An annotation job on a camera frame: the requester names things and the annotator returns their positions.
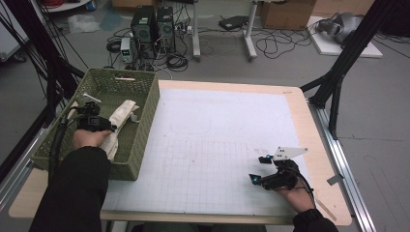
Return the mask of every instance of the green plastic basket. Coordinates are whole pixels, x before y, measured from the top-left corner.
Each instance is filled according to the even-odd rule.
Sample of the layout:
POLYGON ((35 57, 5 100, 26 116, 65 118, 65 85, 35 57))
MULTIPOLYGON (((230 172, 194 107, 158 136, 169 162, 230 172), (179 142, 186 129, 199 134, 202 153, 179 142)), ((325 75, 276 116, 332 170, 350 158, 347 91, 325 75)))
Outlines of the green plastic basket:
MULTIPOLYGON (((111 180, 135 181, 160 99, 157 75, 154 72, 90 69, 82 78, 73 98, 61 115, 68 113, 75 102, 82 104, 84 93, 102 101, 100 116, 104 118, 109 118, 125 100, 135 101, 139 106, 139 109, 134 112, 138 116, 139 123, 128 120, 121 129, 118 136, 118 151, 112 162, 109 176, 111 180)), ((49 150, 57 129, 56 122, 60 122, 61 115, 49 127, 43 143, 31 157, 35 164, 46 170, 48 170, 49 150)), ((73 150, 72 139, 75 129, 76 123, 67 128, 60 150, 60 160, 73 150)))

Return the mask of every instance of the electronic equipment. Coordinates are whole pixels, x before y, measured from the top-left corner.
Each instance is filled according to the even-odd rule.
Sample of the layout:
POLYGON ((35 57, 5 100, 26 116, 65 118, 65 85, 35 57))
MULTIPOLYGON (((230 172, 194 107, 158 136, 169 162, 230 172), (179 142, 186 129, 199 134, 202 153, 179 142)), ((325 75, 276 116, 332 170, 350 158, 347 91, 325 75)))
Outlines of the electronic equipment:
POLYGON ((158 39, 154 6, 137 6, 132 18, 131 29, 136 43, 154 43, 158 39))
POLYGON ((353 34, 361 22, 361 18, 351 13, 336 13, 331 18, 320 20, 317 32, 326 32, 334 37, 337 43, 346 44, 346 39, 353 34))
POLYGON ((248 17, 247 16, 233 16, 219 22, 220 27, 225 29, 226 31, 230 31, 236 28, 241 28, 245 25, 248 25, 248 17))
POLYGON ((131 29, 138 57, 157 58, 160 50, 158 25, 154 6, 137 6, 132 18, 131 29))
POLYGON ((77 118, 77 129, 95 131, 113 131, 117 130, 117 126, 112 125, 108 119, 105 119, 100 114, 100 107, 93 101, 86 102, 84 107, 77 107, 77 113, 80 115, 77 118))
POLYGON ((174 12, 172 7, 159 7, 157 24, 160 34, 161 49, 166 52, 175 52, 174 12))
POLYGON ((315 205, 313 188, 308 184, 308 180, 300 173, 299 166, 292 158, 305 153, 307 148, 284 148, 278 147, 273 156, 259 157, 260 163, 274 164, 278 170, 275 174, 266 177, 249 174, 251 182, 256 186, 261 186, 265 190, 278 190, 298 188, 298 182, 309 193, 313 206, 315 205))
POLYGON ((123 57, 124 63, 126 64, 132 63, 133 51, 132 51, 131 38, 121 39, 121 56, 123 57))

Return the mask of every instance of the person's arm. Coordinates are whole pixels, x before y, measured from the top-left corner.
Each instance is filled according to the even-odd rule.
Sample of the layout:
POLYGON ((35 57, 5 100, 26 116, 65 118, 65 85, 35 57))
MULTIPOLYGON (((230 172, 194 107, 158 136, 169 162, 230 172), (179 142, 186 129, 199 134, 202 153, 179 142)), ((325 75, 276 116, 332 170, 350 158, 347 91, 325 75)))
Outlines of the person's arm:
POLYGON ((102 231, 100 211, 111 162, 99 146, 109 131, 78 130, 48 185, 30 231, 102 231))
POLYGON ((308 192, 302 188, 302 183, 291 189, 277 189, 292 208, 298 213, 293 218, 295 225, 294 232, 337 232, 335 225, 323 217, 322 214, 314 208, 308 192))

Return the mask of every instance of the white grid paper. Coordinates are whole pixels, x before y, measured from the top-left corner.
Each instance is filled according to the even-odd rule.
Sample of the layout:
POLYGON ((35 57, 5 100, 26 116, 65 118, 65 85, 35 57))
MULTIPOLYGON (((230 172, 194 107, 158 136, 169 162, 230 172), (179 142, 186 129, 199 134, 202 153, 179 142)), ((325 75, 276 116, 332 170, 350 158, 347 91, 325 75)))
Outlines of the white grid paper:
MULTIPOLYGON (((249 173, 271 175, 258 157, 299 147, 280 95, 161 89, 136 182, 110 181, 105 210, 218 215, 293 215, 249 173)), ((303 157, 297 157, 307 177, 303 157)))

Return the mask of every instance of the white cloth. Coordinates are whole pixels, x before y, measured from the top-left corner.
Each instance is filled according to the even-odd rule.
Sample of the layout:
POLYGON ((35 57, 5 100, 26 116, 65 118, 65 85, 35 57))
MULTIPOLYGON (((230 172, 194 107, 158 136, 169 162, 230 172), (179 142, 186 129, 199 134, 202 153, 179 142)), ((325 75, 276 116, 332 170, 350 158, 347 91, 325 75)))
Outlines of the white cloth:
POLYGON ((113 161, 115 154, 118 150, 118 134, 121 131, 121 128, 127 122, 127 119, 130 118, 130 115, 134 110, 139 108, 138 105, 135 105, 135 101, 125 100, 109 117, 109 121, 112 125, 117 126, 117 130, 113 132, 109 137, 105 139, 101 148, 105 150, 109 160, 113 161))

